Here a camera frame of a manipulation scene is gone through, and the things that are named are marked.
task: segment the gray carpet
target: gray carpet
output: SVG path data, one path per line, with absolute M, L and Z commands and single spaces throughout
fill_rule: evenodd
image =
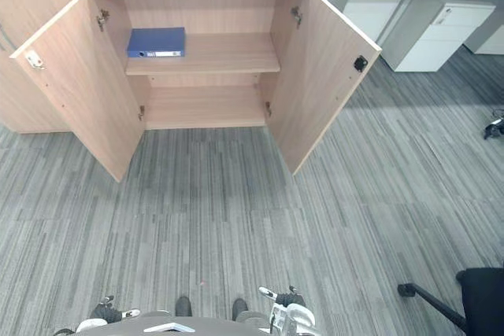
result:
M 71 134 L 0 128 L 0 333 L 121 308 L 230 318 L 257 287 L 305 294 L 325 334 L 459 334 L 413 280 L 459 311 L 455 273 L 504 258 L 504 57 L 465 48 L 438 73 L 378 61 L 292 178 L 265 128 L 148 131 L 116 184 Z

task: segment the wooden panel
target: wooden panel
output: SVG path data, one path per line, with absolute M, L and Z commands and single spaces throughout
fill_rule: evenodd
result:
M 146 76 L 128 76 L 129 86 L 135 95 L 139 105 L 145 105 L 149 101 L 150 82 Z
M 110 41 L 119 57 L 123 68 L 128 63 L 127 48 L 129 38 L 132 35 L 132 23 L 129 20 L 126 3 L 124 0 L 95 0 L 99 9 L 104 9 L 109 13 L 109 19 L 106 22 L 106 31 L 109 34 Z
M 0 122 L 19 133 L 69 131 L 37 86 L 9 59 L 70 0 L 0 0 Z
M 99 9 L 104 9 L 109 13 L 106 22 L 106 32 L 116 51 L 122 66 L 126 69 L 128 63 L 127 48 L 130 36 L 132 35 L 132 23 L 129 20 L 126 3 L 124 0 L 95 0 Z M 138 105 L 145 105 L 149 98 L 150 84 L 145 76 L 129 76 L 129 86 Z
M 144 124 L 113 44 L 96 23 L 98 12 L 95 0 L 72 0 L 11 57 L 119 181 Z M 29 65 L 24 55 L 31 50 L 41 57 L 45 70 Z
M 125 0 L 134 28 L 186 33 L 269 32 L 275 0 Z
M 299 6 L 296 28 L 291 8 Z M 272 37 L 282 71 L 266 76 L 267 124 L 289 170 L 296 173 L 362 81 L 380 48 L 327 0 L 276 0 Z M 369 64 L 354 68 L 360 55 Z
M 258 78 L 258 74 L 179 74 L 149 76 L 149 82 L 152 87 L 250 87 Z
M 127 75 L 278 72 L 269 33 L 187 35 L 186 56 L 130 58 Z
M 0 0 L 0 25 L 11 53 L 71 0 Z
M 0 122 L 18 133 L 70 131 L 43 92 L 9 58 L 6 50 L 0 51 Z
M 262 126 L 265 115 L 254 87 L 153 88 L 147 129 Z

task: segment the blue binder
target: blue binder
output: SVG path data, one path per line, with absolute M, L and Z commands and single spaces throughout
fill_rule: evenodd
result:
M 184 28 L 133 29 L 128 44 L 128 57 L 183 57 Z

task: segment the drawer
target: drawer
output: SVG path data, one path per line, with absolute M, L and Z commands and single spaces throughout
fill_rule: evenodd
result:
M 459 41 L 419 40 L 395 69 L 396 72 L 436 72 L 457 51 Z
M 491 5 L 447 3 L 431 24 L 479 27 L 494 9 Z
M 475 29 L 473 26 L 429 25 L 420 40 L 459 41 L 463 43 Z

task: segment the office chair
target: office chair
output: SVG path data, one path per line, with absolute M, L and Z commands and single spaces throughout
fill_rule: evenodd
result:
M 462 288 L 465 317 L 415 283 L 397 286 L 401 297 L 424 298 L 469 335 L 504 335 L 504 268 L 472 268 L 456 276 Z

